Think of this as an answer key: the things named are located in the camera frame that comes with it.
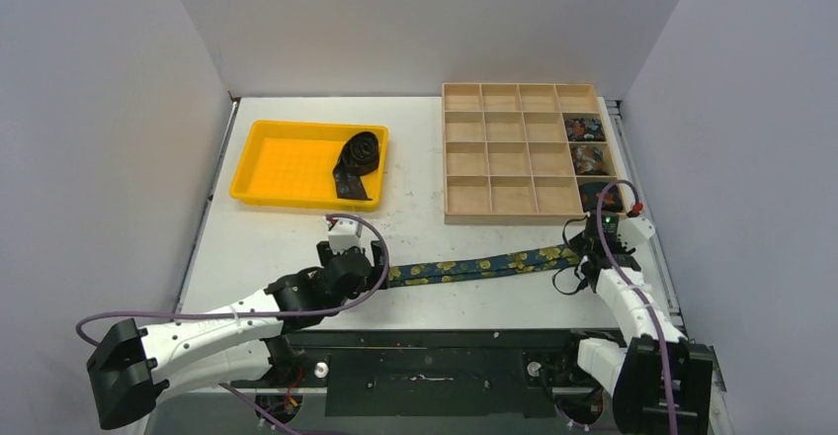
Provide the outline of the rolled tie top slot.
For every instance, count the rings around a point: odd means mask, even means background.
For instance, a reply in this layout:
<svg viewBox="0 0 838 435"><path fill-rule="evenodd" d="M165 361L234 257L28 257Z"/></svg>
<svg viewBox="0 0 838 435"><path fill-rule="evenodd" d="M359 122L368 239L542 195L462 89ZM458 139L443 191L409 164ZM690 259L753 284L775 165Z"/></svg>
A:
<svg viewBox="0 0 838 435"><path fill-rule="evenodd" d="M603 122L598 117L578 116L564 119L567 139L572 142L604 142Z"/></svg>

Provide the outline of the rolled tie middle slot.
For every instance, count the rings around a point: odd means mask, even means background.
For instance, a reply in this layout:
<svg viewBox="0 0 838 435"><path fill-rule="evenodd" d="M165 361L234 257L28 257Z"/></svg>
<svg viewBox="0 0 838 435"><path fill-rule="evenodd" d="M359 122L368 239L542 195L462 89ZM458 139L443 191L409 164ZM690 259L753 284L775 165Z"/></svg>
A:
<svg viewBox="0 0 838 435"><path fill-rule="evenodd" d="M606 176L608 167L605 155L600 147L578 145L571 148L571 159L576 175Z"/></svg>

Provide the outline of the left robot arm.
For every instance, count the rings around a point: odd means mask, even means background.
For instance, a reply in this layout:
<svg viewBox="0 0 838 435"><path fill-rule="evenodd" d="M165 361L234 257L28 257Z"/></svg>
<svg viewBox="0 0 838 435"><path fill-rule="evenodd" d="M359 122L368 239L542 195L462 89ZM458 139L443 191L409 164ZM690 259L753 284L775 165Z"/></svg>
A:
<svg viewBox="0 0 838 435"><path fill-rule="evenodd" d="M141 326L118 317L86 363L99 426L122 428L182 392L234 381L286 384L295 354L287 336L358 305L389 271L385 243L353 247L288 274L227 307L156 316Z"/></svg>

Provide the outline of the yellow plastic tray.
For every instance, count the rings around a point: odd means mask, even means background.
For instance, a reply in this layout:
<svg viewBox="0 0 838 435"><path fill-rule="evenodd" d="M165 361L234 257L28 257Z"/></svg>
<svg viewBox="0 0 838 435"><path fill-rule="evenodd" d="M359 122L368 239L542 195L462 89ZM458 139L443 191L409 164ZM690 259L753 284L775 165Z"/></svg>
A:
<svg viewBox="0 0 838 435"><path fill-rule="evenodd" d="M362 178L369 201L339 199L332 170L356 133L379 141L378 169ZM384 126L257 121L245 140L230 196L249 206L372 212L382 196L388 129Z"/></svg>

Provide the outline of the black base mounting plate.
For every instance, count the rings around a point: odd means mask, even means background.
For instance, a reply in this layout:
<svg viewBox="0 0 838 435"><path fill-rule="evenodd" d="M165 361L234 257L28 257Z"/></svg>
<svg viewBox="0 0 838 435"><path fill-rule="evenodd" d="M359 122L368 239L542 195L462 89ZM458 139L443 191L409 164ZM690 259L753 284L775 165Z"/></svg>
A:
<svg viewBox="0 0 838 435"><path fill-rule="evenodd" d="M598 415L604 392L576 365L585 330L311 330L279 343L286 361L234 382L272 395L322 395L328 416Z"/></svg>

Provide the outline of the rolled tie bottom slot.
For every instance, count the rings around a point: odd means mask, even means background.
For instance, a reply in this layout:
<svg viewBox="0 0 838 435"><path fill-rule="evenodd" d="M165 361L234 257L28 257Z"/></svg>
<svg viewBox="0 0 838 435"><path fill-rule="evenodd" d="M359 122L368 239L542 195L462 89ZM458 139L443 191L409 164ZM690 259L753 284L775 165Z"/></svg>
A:
<svg viewBox="0 0 838 435"><path fill-rule="evenodd" d="M602 210L604 212L622 213L625 210L625 205L617 185L611 187L602 198L603 191L609 185L605 181L591 181L583 182L578 186L580 195L580 202L584 212L593 212L596 210L600 200L603 201Z"/></svg>

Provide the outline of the blue yellow floral tie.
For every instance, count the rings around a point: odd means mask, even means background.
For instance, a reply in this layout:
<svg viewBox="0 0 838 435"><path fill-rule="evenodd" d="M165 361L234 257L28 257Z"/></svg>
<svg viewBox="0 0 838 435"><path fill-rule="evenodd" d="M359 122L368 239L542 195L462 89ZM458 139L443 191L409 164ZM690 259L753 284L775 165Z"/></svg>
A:
<svg viewBox="0 0 838 435"><path fill-rule="evenodd" d="M515 251L476 259L405 264L388 272L389 288L425 286L563 270L580 258L566 245Z"/></svg>

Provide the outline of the wooden compartment box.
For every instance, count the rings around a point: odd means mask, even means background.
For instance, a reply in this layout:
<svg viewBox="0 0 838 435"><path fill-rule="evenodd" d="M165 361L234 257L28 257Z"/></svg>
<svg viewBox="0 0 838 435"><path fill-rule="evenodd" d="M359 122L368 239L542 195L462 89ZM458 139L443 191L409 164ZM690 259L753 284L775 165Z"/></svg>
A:
<svg viewBox="0 0 838 435"><path fill-rule="evenodd" d="M586 83L446 83L442 87L447 224L563 223L585 213L578 186L625 179L607 105ZM604 142L572 142L564 119L602 120ZM606 176L576 175L571 148L600 147Z"/></svg>

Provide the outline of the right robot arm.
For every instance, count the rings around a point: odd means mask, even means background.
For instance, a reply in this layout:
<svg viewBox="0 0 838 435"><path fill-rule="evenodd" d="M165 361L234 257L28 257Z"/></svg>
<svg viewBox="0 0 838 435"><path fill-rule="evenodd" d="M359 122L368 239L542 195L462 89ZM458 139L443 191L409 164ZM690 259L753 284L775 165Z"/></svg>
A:
<svg viewBox="0 0 838 435"><path fill-rule="evenodd" d="M633 256L652 233L644 217L586 214L569 244L584 283L611 311L623 340L586 338L560 354L558 369L574 385L593 377L610 396L623 434L706 434L712 351L690 341L654 300Z"/></svg>

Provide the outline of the rolled tie slot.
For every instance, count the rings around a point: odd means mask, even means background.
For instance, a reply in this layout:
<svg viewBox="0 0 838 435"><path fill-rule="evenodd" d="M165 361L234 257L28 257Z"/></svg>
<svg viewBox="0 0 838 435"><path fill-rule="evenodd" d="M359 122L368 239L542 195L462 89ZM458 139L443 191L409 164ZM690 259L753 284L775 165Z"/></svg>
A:
<svg viewBox="0 0 838 435"><path fill-rule="evenodd" d="M567 139L572 142L604 142L603 122L598 117L578 116L564 119Z"/></svg>
<svg viewBox="0 0 838 435"><path fill-rule="evenodd" d="M604 212L622 213L625 210L625 205L617 185L611 187L602 198L603 191L609 185L605 181L591 181L583 182L578 186L580 195L580 202L584 212L593 212L596 210L600 200L603 201L602 210Z"/></svg>
<svg viewBox="0 0 838 435"><path fill-rule="evenodd" d="M576 175L606 176L608 167L605 155L600 147L578 145L571 148L571 159Z"/></svg>

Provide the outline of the black patterned tie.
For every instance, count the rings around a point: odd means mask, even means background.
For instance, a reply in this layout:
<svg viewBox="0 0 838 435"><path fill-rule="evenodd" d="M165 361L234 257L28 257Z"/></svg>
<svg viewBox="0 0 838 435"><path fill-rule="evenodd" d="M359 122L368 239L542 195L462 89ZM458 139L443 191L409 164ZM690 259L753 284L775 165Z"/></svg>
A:
<svg viewBox="0 0 838 435"><path fill-rule="evenodd" d="M332 170L336 195L339 199L369 201L362 178L379 166L379 141L371 131L353 135L342 147Z"/></svg>

